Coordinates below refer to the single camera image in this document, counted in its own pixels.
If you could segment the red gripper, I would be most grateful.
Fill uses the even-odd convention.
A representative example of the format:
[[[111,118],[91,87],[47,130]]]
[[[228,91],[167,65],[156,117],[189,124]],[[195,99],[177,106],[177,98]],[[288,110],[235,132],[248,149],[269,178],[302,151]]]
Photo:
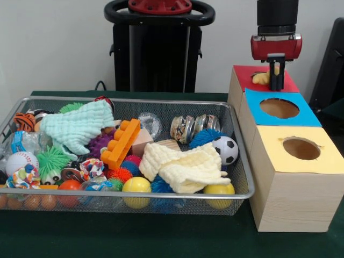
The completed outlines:
[[[275,56],[276,54],[284,54],[278,57],[279,74],[278,74],[278,90],[284,89],[284,70],[285,60],[294,60],[299,58],[302,49],[302,36],[299,33],[292,35],[279,36],[261,36],[253,35],[250,39],[251,53],[254,60],[269,62],[270,90],[277,90],[277,78],[275,74]]]

